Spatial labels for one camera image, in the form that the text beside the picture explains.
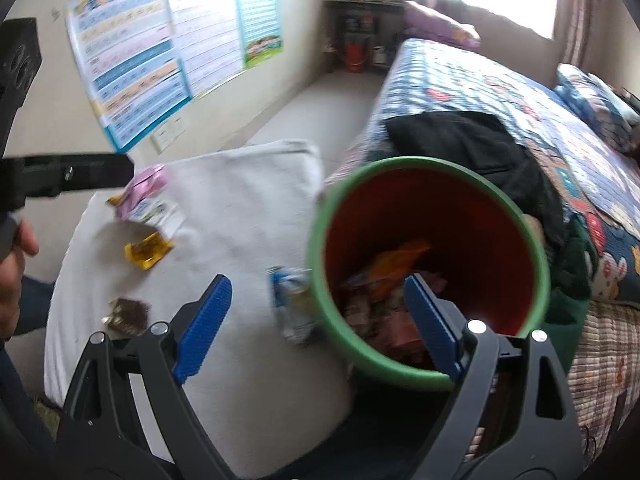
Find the blue pillow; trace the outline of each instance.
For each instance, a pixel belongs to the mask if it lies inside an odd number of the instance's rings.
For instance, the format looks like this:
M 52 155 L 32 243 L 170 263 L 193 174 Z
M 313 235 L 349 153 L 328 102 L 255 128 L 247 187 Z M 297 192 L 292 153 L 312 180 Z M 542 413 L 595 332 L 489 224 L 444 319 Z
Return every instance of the blue pillow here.
M 558 65 L 558 82 L 564 89 L 562 98 L 572 112 L 594 133 L 620 153 L 632 152 L 640 144 L 639 131 L 620 114 L 605 93 L 580 69 Z
M 603 94 L 609 101 L 611 101 L 611 104 L 616 107 L 616 110 L 625 118 L 625 121 L 629 123 L 630 126 L 636 126 L 636 124 L 640 123 L 640 115 L 638 115 L 631 106 L 615 95 L 608 84 L 593 74 L 589 74 L 589 79 L 591 79 L 595 85 L 602 90 Z

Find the white pillow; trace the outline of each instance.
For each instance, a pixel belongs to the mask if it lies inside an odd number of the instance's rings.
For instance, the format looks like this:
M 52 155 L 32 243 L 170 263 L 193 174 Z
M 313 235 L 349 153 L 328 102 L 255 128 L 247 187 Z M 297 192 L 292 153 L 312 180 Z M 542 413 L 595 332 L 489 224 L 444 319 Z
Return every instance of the white pillow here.
M 618 113 L 625 118 L 627 123 L 629 123 L 629 126 L 636 126 L 636 124 L 640 123 L 640 115 L 638 115 L 631 106 L 615 95 L 608 84 L 593 74 L 589 74 L 589 79 L 591 79 L 593 83 L 602 90 Z

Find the person's arm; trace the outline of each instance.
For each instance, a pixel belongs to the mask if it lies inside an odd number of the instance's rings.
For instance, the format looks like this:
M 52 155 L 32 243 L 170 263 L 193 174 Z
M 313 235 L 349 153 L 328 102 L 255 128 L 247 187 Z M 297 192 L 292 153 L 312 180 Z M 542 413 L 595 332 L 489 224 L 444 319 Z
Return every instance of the person's arm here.
M 40 247 L 33 228 L 26 220 L 20 222 L 11 253 L 0 263 L 0 340 L 10 338 L 20 317 L 20 279 L 24 274 L 24 255 L 35 256 Z

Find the green cloth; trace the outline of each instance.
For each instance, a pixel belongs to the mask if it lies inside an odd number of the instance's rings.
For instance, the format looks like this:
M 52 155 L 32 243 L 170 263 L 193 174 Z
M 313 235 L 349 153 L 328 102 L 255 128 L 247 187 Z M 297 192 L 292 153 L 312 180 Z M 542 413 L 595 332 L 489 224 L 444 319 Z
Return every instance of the green cloth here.
M 562 368 L 569 373 L 578 348 L 591 299 L 593 269 L 598 253 L 578 215 L 566 228 L 566 240 L 551 266 L 551 295 L 540 327 L 553 343 Z

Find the blue gripper pad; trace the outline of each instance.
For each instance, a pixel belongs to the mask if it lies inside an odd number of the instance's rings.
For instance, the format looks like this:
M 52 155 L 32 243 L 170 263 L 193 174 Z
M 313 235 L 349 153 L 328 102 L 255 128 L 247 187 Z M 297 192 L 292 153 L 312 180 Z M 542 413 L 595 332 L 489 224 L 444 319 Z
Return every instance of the blue gripper pad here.
M 404 280 L 404 304 L 418 327 L 424 345 L 436 368 L 455 382 L 463 371 L 458 355 L 458 339 L 437 301 L 419 276 L 412 275 Z
M 221 276 L 206 297 L 188 329 L 178 342 L 178 359 L 174 365 L 174 378 L 184 384 L 187 377 L 197 374 L 209 351 L 220 325 L 231 306 L 231 280 Z

